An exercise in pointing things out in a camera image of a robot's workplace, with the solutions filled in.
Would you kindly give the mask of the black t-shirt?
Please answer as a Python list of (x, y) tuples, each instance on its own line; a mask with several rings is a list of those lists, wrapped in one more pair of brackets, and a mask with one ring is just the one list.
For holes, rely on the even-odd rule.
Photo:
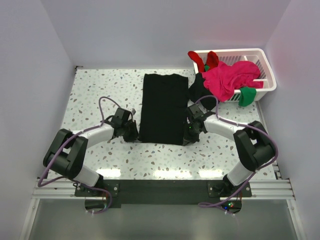
[(179, 74), (145, 74), (139, 140), (142, 143), (183, 145), (187, 121), (189, 79)]

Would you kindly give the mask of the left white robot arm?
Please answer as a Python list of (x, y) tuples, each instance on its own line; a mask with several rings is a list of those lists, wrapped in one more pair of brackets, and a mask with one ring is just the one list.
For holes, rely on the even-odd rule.
[(87, 149), (118, 137), (128, 143), (134, 142), (138, 135), (137, 123), (132, 119), (123, 123), (105, 121), (102, 125), (78, 132), (60, 129), (43, 159), (45, 172), (38, 186), (44, 187), (52, 182), (43, 183), (47, 172), (51, 170), (62, 178), (83, 185), (92, 196), (99, 196), (106, 188), (104, 179), (101, 174), (84, 165)]

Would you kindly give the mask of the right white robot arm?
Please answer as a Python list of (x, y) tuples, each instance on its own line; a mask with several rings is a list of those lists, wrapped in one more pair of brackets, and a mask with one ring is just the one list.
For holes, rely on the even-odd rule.
[(234, 141), (239, 162), (222, 181), (210, 186), (220, 197), (233, 197), (257, 171), (266, 167), (278, 156), (275, 142), (259, 121), (235, 122), (220, 116), (200, 116), (184, 125), (183, 145), (200, 141), (201, 133), (212, 133)]

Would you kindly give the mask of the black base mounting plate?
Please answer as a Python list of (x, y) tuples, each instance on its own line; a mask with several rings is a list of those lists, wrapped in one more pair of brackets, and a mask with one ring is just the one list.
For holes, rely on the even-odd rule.
[(221, 198), (251, 197), (249, 183), (231, 186), (223, 180), (120, 180), (104, 179), (102, 189), (112, 196), (111, 207), (122, 205), (197, 205)]

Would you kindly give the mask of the white plastic laundry basket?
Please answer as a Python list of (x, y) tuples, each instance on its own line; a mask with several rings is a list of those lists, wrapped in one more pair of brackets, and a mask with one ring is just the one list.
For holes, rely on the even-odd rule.
[[(238, 48), (238, 49), (213, 49), (213, 50), (194, 50), (198, 56), (197, 59), (201, 59), (203, 66), (207, 62), (207, 56), (209, 52), (216, 53), (219, 61), (224, 62), (228, 66), (239, 61), (249, 61), (254, 63), (260, 70), (260, 76), (254, 79), (255, 82), (263, 82), (263, 88), (256, 90), (254, 102), (261, 100), (267, 93), (274, 91), (277, 88), (276, 78), (273, 70), (269, 64), (269, 61), (260, 48)], [(239, 89), (234, 90), (234, 94), (225, 102), (234, 103), (239, 102), (241, 91)]]

